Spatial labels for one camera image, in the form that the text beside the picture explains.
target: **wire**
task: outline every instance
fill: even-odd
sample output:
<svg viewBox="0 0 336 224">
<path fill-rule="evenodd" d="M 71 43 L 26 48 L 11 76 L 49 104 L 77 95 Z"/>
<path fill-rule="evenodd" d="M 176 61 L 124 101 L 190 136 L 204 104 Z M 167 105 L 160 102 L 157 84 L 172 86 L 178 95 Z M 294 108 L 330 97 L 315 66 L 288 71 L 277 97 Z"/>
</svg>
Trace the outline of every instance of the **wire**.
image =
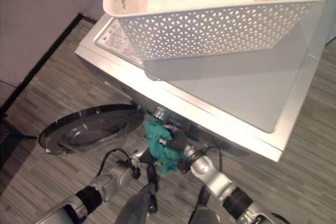
<svg viewBox="0 0 336 224">
<path fill-rule="evenodd" d="M 115 148 L 115 149 L 112 149 L 112 150 L 108 151 L 108 152 L 105 154 L 105 156 L 104 156 L 104 158 L 103 158 L 103 160 L 102 160 L 102 162 L 101 162 L 101 164 L 100 164 L 100 168 L 99 168 L 99 171 L 98 171 L 96 177 L 98 177 L 98 176 L 101 174 L 101 172 L 103 171 L 104 165 L 105 165 L 106 160 L 107 160 L 107 158 L 109 157 L 109 155 L 110 155 L 112 152 L 116 152 L 116 151 L 122 152 L 122 153 L 127 157 L 127 159 L 131 159 L 130 156 L 127 154 L 127 152 L 124 151 L 123 149 Z"/>
<path fill-rule="evenodd" d="M 218 157 L 219 157 L 219 170 L 221 172 L 223 172 L 223 160 L 222 160 L 222 152 L 221 149 L 219 148 L 219 145 L 217 144 L 217 142 L 214 140 L 214 138 L 211 136 L 211 141 L 215 144 L 217 150 L 218 150 Z"/>
<path fill-rule="evenodd" d="M 286 220 L 283 216 L 276 214 L 274 212 L 272 212 L 272 214 L 274 215 L 274 217 L 278 218 L 279 220 L 282 220 L 284 223 L 286 224 L 290 224 L 290 222 L 288 220 Z"/>
</svg>

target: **green towel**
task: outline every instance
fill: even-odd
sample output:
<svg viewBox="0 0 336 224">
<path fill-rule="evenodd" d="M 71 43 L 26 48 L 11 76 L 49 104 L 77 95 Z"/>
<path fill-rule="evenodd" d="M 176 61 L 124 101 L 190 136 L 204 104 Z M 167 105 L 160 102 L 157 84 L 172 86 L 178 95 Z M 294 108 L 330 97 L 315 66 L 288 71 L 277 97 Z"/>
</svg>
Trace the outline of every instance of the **green towel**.
<svg viewBox="0 0 336 224">
<path fill-rule="evenodd" d="M 162 166 L 158 167 L 161 174 L 167 174 L 170 170 L 178 170 L 178 163 L 184 158 L 182 152 L 172 150 L 159 143 L 163 138 L 167 141 L 172 140 L 170 132 L 162 126 L 160 122 L 145 122 L 145 132 L 148 140 L 149 151 Z"/>
</svg>

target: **wood-grain floor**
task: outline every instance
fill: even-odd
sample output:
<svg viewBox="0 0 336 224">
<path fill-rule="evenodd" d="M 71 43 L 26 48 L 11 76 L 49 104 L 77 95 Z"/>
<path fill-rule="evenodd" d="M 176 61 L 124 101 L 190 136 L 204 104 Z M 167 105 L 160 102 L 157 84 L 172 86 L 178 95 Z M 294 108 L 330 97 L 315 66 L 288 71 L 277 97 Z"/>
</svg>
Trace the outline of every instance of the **wood-grain floor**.
<svg viewBox="0 0 336 224">
<path fill-rule="evenodd" d="M 9 109 L 8 121 L 23 133 L 38 135 L 54 120 L 81 109 L 129 102 L 74 54 L 91 27 L 82 20 Z M 129 150 L 142 134 L 139 128 L 129 135 L 125 148 Z M 29 223 L 80 190 L 96 174 L 105 152 L 50 156 L 36 142 L 22 142 L 1 172 L 0 223 Z M 111 158 L 106 169 L 115 161 Z M 291 223 L 336 223 L 336 41 L 324 50 L 280 162 L 256 165 L 225 157 L 224 171 L 253 199 Z M 145 180 L 144 175 L 133 181 L 86 223 L 113 223 Z M 202 184 L 190 174 L 179 173 L 162 177 L 162 182 L 157 195 L 159 212 L 148 223 L 187 223 Z M 213 198 L 209 205 L 220 214 L 222 223 L 234 223 Z"/>
</svg>

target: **perforated basket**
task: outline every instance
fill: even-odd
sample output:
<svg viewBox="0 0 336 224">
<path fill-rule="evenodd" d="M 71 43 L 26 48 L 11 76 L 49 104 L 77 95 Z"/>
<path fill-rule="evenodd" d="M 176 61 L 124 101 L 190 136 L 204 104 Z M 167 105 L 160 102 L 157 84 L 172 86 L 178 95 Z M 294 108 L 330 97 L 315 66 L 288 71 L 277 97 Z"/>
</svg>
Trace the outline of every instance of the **perforated basket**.
<svg viewBox="0 0 336 224">
<path fill-rule="evenodd" d="M 103 0 L 103 8 L 146 61 L 272 48 L 318 1 Z"/>
</svg>

